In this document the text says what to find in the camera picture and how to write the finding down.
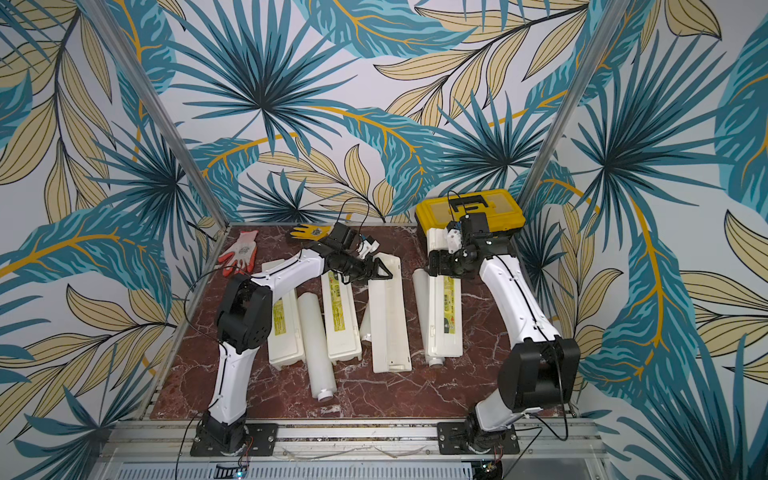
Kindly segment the plastic wrap roll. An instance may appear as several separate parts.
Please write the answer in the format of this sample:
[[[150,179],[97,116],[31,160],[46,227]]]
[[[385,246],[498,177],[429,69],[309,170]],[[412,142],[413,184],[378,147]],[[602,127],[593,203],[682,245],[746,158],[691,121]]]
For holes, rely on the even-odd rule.
[[[423,352],[425,361],[429,367],[442,367],[444,365],[443,357],[436,357],[429,354],[429,275],[423,269],[416,269],[412,274],[412,282],[416,298],[417,313],[422,336]]]
[[[370,312],[368,310],[363,314],[363,320],[359,326],[359,335],[362,342],[371,341],[371,320]]]
[[[327,402],[334,397],[337,386],[318,296],[309,292],[300,295],[298,310],[311,394],[318,402]]]

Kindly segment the white dispenser base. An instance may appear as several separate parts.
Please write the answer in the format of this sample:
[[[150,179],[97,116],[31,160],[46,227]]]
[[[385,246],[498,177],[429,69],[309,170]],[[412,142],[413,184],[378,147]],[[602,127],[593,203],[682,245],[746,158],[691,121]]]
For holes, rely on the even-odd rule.
[[[368,282],[373,372],[409,372],[412,363],[401,260],[384,253],[377,254],[375,258],[391,273],[391,277]]]

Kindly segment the white dispenser lid yellow label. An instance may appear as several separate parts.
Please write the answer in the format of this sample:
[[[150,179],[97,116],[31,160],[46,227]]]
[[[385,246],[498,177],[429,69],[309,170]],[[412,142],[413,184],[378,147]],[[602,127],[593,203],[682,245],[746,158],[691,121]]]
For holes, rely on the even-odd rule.
[[[463,355],[461,280],[448,276],[428,278],[427,354],[458,358]]]

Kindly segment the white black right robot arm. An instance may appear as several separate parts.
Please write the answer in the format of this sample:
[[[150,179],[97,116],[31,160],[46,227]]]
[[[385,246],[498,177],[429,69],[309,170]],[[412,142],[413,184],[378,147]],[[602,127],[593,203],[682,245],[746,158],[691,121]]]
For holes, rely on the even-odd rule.
[[[511,351],[497,388],[469,415],[473,433],[497,433],[526,414],[563,407],[571,399],[581,351],[551,324],[513,253],[513,233],[493,232],[483,214],[467,214],[426,231],[432,278],[480,279],[506,327]]]

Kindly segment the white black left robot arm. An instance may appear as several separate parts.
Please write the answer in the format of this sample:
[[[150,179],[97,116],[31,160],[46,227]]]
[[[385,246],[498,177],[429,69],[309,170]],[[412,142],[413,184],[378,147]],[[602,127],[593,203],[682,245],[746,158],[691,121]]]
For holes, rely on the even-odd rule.
[[[390,270],[375,257],[378,248],[372,237],[337,223],[328,235],[276,266],[232,276],[215,320],[219,367],[203,419],[230,427],[245,418],[252,365],[272,331],[272,312],[278,300],[327,272],[350,282],[392,279]]]

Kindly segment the middle white wrap dispenser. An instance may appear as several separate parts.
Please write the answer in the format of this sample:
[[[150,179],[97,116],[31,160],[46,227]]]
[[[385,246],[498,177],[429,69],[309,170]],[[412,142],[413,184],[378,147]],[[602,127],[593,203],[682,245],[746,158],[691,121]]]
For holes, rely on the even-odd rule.
[[[328,358],[338,362],[362,359],[354,293],[343,278],[328,271],[321,277]]]

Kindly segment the white wrap dispenser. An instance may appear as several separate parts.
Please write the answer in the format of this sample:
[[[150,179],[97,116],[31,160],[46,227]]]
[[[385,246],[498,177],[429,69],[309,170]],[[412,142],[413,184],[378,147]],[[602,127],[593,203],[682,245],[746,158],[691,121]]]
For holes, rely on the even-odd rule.
[[[321,277],[328,358],[338,362],[362,359],[354,293],[343,278],[328,271]]]
[[[270,365],[277,370],[306,359],[295,289],[280,297],[273,306],[268,355]]]

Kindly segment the left white wrap dispenser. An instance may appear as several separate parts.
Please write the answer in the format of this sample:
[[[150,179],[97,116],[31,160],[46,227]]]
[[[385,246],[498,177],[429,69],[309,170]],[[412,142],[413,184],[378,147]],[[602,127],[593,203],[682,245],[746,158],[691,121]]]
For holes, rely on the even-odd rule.
[[[295,289],[280,297],[273,306],[268,355],[270,365],[277,370],[306,359]]]

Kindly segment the yellow black work glove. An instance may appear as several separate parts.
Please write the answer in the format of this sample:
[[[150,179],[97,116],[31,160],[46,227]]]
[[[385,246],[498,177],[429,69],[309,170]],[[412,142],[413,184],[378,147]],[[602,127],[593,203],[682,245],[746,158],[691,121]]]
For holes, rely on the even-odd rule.
[[[290,230],[288,238],[292,241],[318,241],[327,237],[331,230],[331,225],[300,224]]]

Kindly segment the yellow black toolbox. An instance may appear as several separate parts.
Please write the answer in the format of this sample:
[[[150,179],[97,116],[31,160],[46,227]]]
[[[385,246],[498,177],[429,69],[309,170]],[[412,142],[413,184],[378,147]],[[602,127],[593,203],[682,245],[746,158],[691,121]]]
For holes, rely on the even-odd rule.
[[[466,194],[450,193],[445,197],[422,201],[415,208],[419,238],[423,250],[447,248],[447,228],[467,214],[484,214],[489,230],[516,232],[526,223],[522,209],[504,189],[486,190]]]

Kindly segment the red white work glove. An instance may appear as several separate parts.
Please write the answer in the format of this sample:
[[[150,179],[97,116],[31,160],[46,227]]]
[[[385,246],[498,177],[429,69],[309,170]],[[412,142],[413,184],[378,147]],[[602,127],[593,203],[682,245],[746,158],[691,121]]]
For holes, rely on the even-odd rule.
[[[236,241],[218,257],[217,263],[224,277],[250,275],[253,272],[258,249],[257,236],[257,230],[241,232]]]

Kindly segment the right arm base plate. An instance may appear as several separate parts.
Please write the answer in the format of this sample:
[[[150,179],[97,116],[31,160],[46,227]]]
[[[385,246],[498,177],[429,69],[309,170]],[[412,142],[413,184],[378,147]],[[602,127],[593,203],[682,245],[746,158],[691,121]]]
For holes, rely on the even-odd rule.
[[[487,432],[466,421],[439,422],[436,426],[441,455],[517,454],[520,452],[514,429]]]

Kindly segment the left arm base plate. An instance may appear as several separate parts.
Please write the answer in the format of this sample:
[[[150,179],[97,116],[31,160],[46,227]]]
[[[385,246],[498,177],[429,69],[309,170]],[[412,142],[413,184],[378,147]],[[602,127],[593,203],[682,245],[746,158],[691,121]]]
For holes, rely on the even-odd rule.
[[[196,429],[190,450],[192,457],[269,457],[278,433],[276,423],[223,425],[204,422]]]

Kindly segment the aluminium front rail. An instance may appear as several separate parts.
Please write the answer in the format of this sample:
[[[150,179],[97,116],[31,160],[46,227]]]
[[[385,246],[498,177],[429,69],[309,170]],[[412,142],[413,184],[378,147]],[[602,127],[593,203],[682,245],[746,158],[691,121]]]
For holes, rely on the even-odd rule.
[[[110,435],[98,461],[295,461],[324,460],[505,460],[607,458],[591,420],[568,421],[560,440],[559,419],[523,419],[502,435],[497,447],[472,447],[458,419],[305,419],[252,422],[247,452],[219,455],[204,445],[194,426],[180,421],[125,422]]]

